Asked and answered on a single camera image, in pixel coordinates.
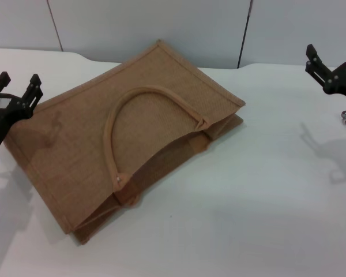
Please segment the table surface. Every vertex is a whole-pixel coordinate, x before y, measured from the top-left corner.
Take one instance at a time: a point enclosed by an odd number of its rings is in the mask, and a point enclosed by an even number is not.
[[[21,96],[37,73],[42,101],[116,65],[0,49],[5,91]],[[302,66],[202,71],[246,101],[244,124],[84,246],[0,147],[0,276],[346,276],[346,98]]]

